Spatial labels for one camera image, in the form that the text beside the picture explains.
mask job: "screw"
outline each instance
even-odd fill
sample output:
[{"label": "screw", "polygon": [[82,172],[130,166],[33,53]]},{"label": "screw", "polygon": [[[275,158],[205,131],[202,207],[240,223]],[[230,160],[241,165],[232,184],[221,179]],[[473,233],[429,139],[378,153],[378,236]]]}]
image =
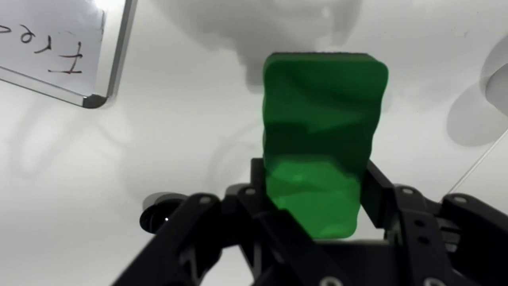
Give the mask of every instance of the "screw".
[{"label": "screw", "polygon": [[200,203],[209,203],[211,201],[211,196],[202,196],[200,198]]},{"label": "screw", "polygon": [[427,277],[424,281],[424,286],[446,286],[441,279],[436,279],[436,277]]},{"label": "screw", "polygon": [[465,196],[454,196],[454,199],[459,201],[459,203],[467,203]]},{"label": "screw", "polygon": [[325,276],[321,279],[319,286],[343,286],[343,282],[335,276]]},{"label": "screw", "polygon": [[246,195],[256,195],[256,188],[244,190]]}]

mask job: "whiteboard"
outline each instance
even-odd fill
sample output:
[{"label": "whiteboard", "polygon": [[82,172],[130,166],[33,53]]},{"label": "whiteboard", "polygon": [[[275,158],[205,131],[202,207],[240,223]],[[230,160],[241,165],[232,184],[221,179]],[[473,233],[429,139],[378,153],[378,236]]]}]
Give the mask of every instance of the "whiteboard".
[{"label": "whiteboard", "polygon": [[0,79],[86,107],[113,95],[132,0],[0,2]]}]

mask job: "green block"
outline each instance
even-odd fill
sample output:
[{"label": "green block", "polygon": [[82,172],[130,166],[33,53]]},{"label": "green block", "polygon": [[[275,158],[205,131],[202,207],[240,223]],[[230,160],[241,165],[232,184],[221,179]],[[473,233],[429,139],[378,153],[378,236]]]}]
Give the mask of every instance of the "green block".
[{"label": "green block", "polygon": [[367,53],[273,53],[263,80],[268,196],[313,238],[351,236],[386,64]]}]

